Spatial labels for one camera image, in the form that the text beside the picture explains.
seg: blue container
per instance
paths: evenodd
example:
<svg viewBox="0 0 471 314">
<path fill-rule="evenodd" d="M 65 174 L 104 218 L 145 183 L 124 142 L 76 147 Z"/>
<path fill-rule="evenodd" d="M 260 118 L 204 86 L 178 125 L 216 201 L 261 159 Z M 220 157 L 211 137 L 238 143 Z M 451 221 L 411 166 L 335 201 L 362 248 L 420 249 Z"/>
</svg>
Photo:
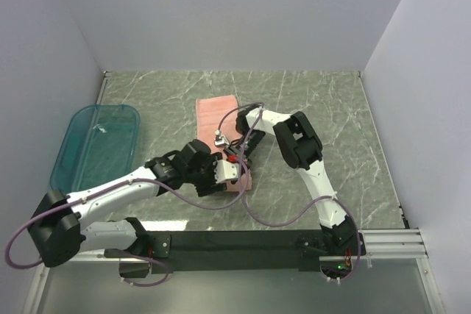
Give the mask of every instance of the blue container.
<svg viewBox="0 0 471 314">
<path fill-rule="evenodd" d="M 51 188 L 67 194 L 131 172 L 140 121 L 138 111 L 125 104 L 77 112 L 57 155 Z"/>
</svg>

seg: floor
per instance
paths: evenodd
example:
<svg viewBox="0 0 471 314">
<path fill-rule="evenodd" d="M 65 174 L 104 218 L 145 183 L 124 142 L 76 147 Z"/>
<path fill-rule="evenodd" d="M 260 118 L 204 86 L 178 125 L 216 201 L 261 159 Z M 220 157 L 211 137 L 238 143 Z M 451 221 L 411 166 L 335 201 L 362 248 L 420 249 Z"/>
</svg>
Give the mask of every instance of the floor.
<svg viewBox="0 0 471 314">
<path fill-rule="evenodd" d="M 266 102 L 280 113 L 302 110 L 323 142 L 325 167 L 338 197 L 360 228 L 403 228 L 404 223 L 380 141 L 357 72 L 320 71 L 133 71 L 113 72 L 102 104 L 128 104 L 141 115 L 135 166 L 196 137 L 195 101 L 233 94 L 239 104 Z M 297 173 L 266 136 L 252 155 L 251 206 L 268 221 L 285 221 L 311 200 Z M 194 195 L 191 185 L 180 189 Z M 233 194 L 200 199 L 224 204 Z M 200 210 L 171 194 L 130 204 L 107 219 L 136 216 L 167 229 L 266 229 L 240 204 L 221 211 Z M 318 229 L 315 208 L 285 227 Z"/>
</svg>

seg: gray wall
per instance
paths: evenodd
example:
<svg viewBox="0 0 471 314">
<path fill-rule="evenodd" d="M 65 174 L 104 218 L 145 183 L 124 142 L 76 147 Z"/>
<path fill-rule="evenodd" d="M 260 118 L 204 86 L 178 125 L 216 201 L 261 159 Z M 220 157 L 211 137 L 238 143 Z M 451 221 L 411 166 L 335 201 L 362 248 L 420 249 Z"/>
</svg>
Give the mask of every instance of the gray wall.
<svg viewBox="0 0 471 314">
<path fill-rule="evenodd" d="M 46 192 L 72 114 L 93 103 L 100 70 L 61 0 L 0 0 L 0 244 Z M 26 263 L 29 236 L 13 249 Z M 32 277 L 0 262 L 0 312 L 19 313 Z"/>
<path fill-rule="evenodd" d="M 364 69 L 400 0 L 65 0 L 103 69 Z"/>
<path fill-rule="evenodd" d="M 470 311 L 471 0 L 402 0 L 364 85 L 449 313 Z"/>
</svg>

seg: wall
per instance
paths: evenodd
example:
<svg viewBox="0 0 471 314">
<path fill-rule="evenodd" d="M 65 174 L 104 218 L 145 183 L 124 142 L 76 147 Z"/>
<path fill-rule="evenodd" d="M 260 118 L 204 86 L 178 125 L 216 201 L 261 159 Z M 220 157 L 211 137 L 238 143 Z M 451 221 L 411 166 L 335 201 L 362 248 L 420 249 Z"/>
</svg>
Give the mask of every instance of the wall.
<svg viewBox="0 0 471 314">
<path fill-rule="evenodd" d="M 93 103 L 101 73 L 61 0 L 0 0 L 0 244 L 46 192 L 72 114 Z M 37 259 L 29 236 L 13 255 Z M 32 278 L 0 262 L 0 312 L 19 313 Z"/>
<path fill-rule="evenodd" d="M 364 85 L 406 215 L 449 313 L 468 313 L 471 0 L 402 0 Z"/>
<path fill-rule="evenodd" d="M 107 70 L 364 69 L 400 0 L 65 0 Z"/>
</svg>

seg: pink cloth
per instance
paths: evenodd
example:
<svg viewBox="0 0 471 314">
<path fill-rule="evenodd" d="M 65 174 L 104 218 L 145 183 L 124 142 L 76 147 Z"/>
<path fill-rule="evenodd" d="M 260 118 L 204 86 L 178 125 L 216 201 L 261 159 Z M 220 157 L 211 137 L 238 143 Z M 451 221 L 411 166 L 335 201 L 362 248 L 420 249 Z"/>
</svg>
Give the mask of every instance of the pink cloth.
<svg viewBox="0 0 471 314">
<path fill-rule="evenodd" d="M 222 152 L 223 149 L 214 146 L 214 133 L 218 129 L 221 118 L 231 109 L 238 106 L 237 98 L 235 96 L 222 96 L 214 97 L 212 99 L 197 99 L 196 100 L 196 129 L 198 140 L 206 143 L 211 152 Z M 237 112 L 229 115 L 222 123 L 221 131 L 229 141 L 239 139 L 241 135 L 236 131 L 236 118 Z M 249 187 L 252 188 L 252 177 L 249 172 Z M 241 178 L 242 183 L 245 183 L 246 175 Z M 238 191 L 239 182 L 234 185 L 230 182 L 227 183 L 227 191 Z"/>
</svg>

